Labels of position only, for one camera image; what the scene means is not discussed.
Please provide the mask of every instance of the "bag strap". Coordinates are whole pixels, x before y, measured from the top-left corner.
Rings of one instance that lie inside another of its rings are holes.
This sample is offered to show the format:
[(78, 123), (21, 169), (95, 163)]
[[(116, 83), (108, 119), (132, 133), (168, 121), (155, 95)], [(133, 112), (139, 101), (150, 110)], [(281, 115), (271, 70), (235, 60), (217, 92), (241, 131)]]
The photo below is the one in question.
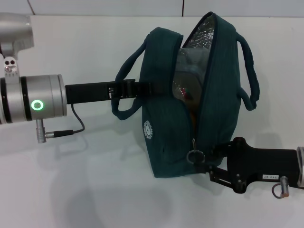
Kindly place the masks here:
[(245, 60), (245, 67), (249, 79), (251, 96), (249, 97), (243, 88), (239, 88), (237, 94), (242, 98), (247, 110), (254, 110), (257, 106), (257, 101), (260, 98), (260, 87), (257, 81), (257, 75), (253, 68), (253, 57), (250, 47), (246, 40), (237, 33), (237, 41), (241, 44)]
[[(146, 40), (143, 42), (143, 44), (135, 51), (122, 65), (120, 68), (116, 78), (115, 82), (121, 82), (123, 81), (130, 70), (132, 69), (135, 61), (137, 58), (143, 53), (143, 51), (146, 49)], [(120, 111), (118, 109), (119, 105), (119, 98), (115, 98), (111, 100), (111, 106), (112, 106), (112, 113), (117, 116), (118, 119), (120, 120), (125, 120), (128, 119), (131, 115), (133, 115), (143, 104), (143, 101), (139, 98), (135, 98), (132, 104), (132, 107), (128, 110), (125, 111)]]

